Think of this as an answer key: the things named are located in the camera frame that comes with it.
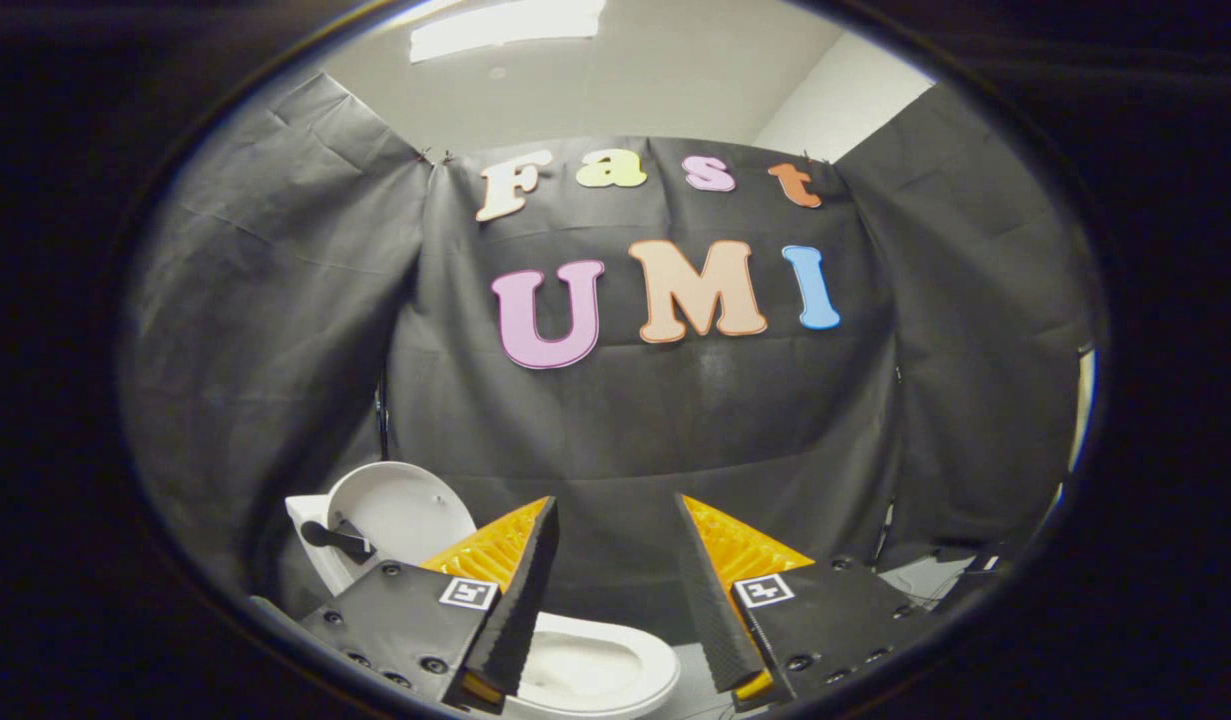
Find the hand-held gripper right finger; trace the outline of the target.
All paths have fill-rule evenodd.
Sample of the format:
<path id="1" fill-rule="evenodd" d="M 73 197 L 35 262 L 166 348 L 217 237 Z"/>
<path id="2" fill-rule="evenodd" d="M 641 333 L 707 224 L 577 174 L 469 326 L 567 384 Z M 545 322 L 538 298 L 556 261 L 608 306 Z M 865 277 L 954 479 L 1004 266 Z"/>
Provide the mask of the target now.
<path id="1" fill-rule="evenodd" d="M 737 711 L 815 700 L 936 628 L 931 610 L 853 558 L 812 559 L 689 496 L 676 510 L 691 618 Z"/>

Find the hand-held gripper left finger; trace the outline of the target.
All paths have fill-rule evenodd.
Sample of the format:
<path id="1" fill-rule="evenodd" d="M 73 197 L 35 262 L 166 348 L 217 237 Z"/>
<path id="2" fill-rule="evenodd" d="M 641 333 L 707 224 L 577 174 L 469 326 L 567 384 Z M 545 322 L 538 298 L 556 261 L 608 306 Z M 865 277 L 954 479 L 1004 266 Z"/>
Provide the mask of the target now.
<path id="1" fill-rule="evenodd" d="M 538 498 L 423 562 L 378 562 L 299 626 L 411 700 L 499 714 L 519 690 L 559 539 L 556 500 Z"/>

